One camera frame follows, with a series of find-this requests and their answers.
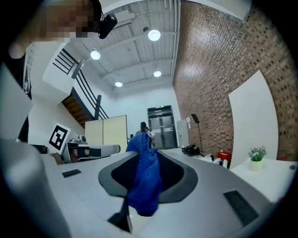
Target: white counter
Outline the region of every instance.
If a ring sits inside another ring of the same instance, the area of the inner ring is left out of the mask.
[[[264,194],[271,202],[278,201],[287,193],[297,171],[298,162],[263,159],[260,171],[251,171],[250,159],[234,167],[231,171]]]

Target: black slot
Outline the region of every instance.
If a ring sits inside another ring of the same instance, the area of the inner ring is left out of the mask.
[[[243,226],[248,225],[258,217],[257,212],[238,191],[226,192],[223,195],[228,200]]]
[[[67,177],[76,175],[78,173],[81,173],[81,171],[78,170],[78,169],[74,169],[74,170],[70,170],[70,171],[67,171],[67,172],[63,172],[62,175],[63,175],[63,177],[67,178]]]

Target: blue cloth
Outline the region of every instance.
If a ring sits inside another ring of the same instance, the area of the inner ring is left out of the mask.
[[[149,149],[149,135],[140,133],[130,140],[126,151],[140,153],[134,184],[128,192],[128,204],[140,216],[151,216],[158,208],[158,196],[163,189],[157,149]]]

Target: elevator door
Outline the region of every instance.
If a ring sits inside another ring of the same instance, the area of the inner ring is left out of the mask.
[[[171,106],[157,110],[148,109],[150,130],[156,135],[157,149],[171,149],[177,147],[176,130]]]

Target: potted plant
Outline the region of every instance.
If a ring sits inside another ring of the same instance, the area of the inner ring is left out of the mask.
[[[259,171],[263,167],[263,158],[266,155],[265,147],[253,148],[248,153],[251,159],[250,170]]]

